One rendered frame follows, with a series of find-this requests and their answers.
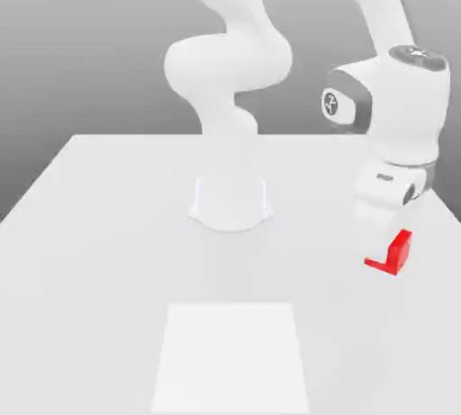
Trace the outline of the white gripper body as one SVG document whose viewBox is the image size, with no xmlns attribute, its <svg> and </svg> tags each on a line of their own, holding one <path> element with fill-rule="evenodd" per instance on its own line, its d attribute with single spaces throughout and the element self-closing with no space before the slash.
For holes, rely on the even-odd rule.
<svg viewBox="0 0 461 415">
<path fill-rule="evenodd" d="M 369 203 L 354 206 L 354 249 L 361 257 L 385 261 L 390 244 L 401 230 L 398 212 Z"/>
</svg>

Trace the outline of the small red cube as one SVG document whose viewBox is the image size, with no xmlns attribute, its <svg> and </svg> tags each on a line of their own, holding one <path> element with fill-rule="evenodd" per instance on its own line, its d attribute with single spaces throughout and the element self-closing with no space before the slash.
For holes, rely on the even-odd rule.
<svg viewBox="0 0 461 415">
<path fill-rule="evenodd" d="M 412 233 L 409 230 L 401 229 L 388 246 L 384 262 L 378 262 L 366 257 L 364 259 L 364 264 L 389 275 L 397 276 L 408 259 L 411 247 L 411 236 Z"/>
</svg>

